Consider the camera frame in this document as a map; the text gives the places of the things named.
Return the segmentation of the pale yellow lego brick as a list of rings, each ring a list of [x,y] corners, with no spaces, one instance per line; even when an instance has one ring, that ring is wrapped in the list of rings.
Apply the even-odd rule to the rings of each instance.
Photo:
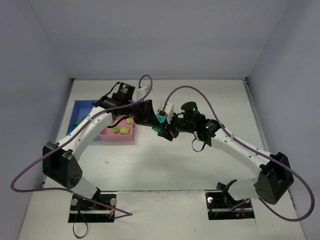
[[[126,119],[125,122],[126,122],[127,125],[130,125],[130,126],[131,126],[134,121],[133,121],[133,119],[132,119],[131,117],[129,117],[129,118]]]

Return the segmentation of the green yellow teal lego cluster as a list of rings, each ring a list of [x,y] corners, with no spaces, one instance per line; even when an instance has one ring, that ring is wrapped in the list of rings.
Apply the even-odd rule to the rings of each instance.
[[[161,130],[161,124],[163,124],[165,121],[166,121],[166,118],[167,116],[164,115],[160,115],[159,113],[156,114],[156,119],[158,120],[158,125],[155,125],[152,127],[152,129],[157,132],[157,133],[160,133],[162,130]]]

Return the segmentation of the yellow printed lego brick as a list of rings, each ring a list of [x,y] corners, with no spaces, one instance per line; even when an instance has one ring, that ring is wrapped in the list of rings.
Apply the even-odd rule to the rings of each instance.
[[[131,132],[131,130],[128,127],[121,127],[120,128],[120,134],[122,134],[122,135],[129,135],[130,132]]]

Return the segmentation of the lime green lego brick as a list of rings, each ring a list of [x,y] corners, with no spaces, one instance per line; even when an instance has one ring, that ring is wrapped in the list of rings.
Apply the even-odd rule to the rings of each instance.
[[[115,134],[120,132],[120,128],[118,126],[113,127],[112,130]]]

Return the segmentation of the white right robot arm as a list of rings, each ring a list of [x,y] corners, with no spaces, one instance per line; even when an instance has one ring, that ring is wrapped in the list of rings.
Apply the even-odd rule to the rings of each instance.
[[[161,102],[157,111],[161,125],[160,136],[171,140],[179,133],[193,134],[195,140],[203,142],[204,146],[221,150],[247,167],[254,174],[249,188],[250,198],[260,198],[275,205],[294,183],[285,154],[272,154],[234,137],[217,120],[201,114],[194,101],[181,106],[182,117],[174,112],[173,104],[168,101]]]

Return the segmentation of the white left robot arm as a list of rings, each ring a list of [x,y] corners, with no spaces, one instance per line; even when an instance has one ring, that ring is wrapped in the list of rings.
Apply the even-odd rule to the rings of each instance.
[[[101,191],[84,177],[78,161],[90,143],[119,116],[133,117],[136,123],[145,126],[156,126],[158,120],[152,101],[147,99],[152,87],[150,84],[135,89],[120,82],[118,91],[111,97],[105,94],[93,103],[90,113],[72,132],[57,143],[48,142],[43,147],[44,175],[68,192],[97,200]]]

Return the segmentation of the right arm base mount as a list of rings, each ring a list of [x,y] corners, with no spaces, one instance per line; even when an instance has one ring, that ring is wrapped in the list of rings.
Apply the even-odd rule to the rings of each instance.
[[[207,216],[210,221],[254,219],[251,200],[234,200],[221,191],[205,192]]]

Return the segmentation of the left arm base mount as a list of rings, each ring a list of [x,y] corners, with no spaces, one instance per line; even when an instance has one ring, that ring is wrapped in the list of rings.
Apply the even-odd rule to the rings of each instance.
[[[72,195],[68,223],[113,223],[115,211],[111,208]]]

